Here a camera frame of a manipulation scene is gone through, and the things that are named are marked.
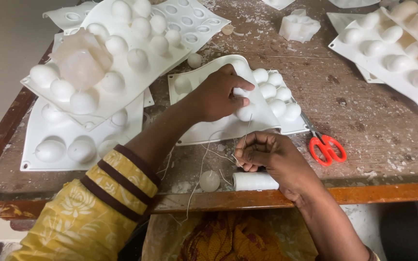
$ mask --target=table surface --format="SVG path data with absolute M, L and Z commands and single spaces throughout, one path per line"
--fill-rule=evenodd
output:
M 204 0 L 203 4 L 215 14 L 231 20 L 236 33 L 244 34 L 216 34 L 198 52 L 203 62 L 227 54 L 239 54 L 246 57 L 252 69 L 278 70 L 318 130 L 343 145 L 347 161 L 323 167 L 312 159 L 307 149 L 310 133 L 290 136 L 326 187 L 341 188 L 340 193 L 347 191 L 349 195 L 358 191 L 375 195 L 377 191 L 385 193 L 399 188 L 399 184 L 418 183 L 418 107 L 387 85 L 366 83 L 352 62 L 327 48 L 337 33 L 326 12 L 366 14 L 376 10 L 377 5 L 339 9 L 327 0 L 297 0 L 277 11 L 255 0 Z M 286 41 L 277 33 L 282 17 L 299 8 L 306 9 L 307 15 L 321 24 L 319 32 L 304 44 Z M 190 70 L 187 63 L 182 63 L 170 73 Z M 150 89 L 156 104 L 144 111 L 155 119 L 170 105 L 167 76 L 157 79 Z M 33 98 L 31 92 L 22 89 L 0 124 L 0 202 L 41 200 L 44 204 L 64 183 L 84 175 L 84 171 L 19 171 Z M 230 158 L 234 141 L 217 142 L 209 147 L 215 153 Z M 234 172 L 239 171 L 228 159 L 212 152 L 202 163 L 205 151 L 202 145 L 173 150 L 161 195 L 151 208 L 152 212 L 186 210 L 201 167 L 203 171 L 221 169 L 228 181 L 231 181 Z M 378 198 L 380 201 L 407 200 L 398 193 L 379 194 Z M 342 202 L 378 201 L 369 197 L 356 201 L 348 199 L 349 196 L 344 195 Z M 232 186 L 222 180 L 221 187 L 213 193 L 203 193 L 198 187 L 190 210 L 289 205 L 291 203 L 276 191 L 233 192 Z

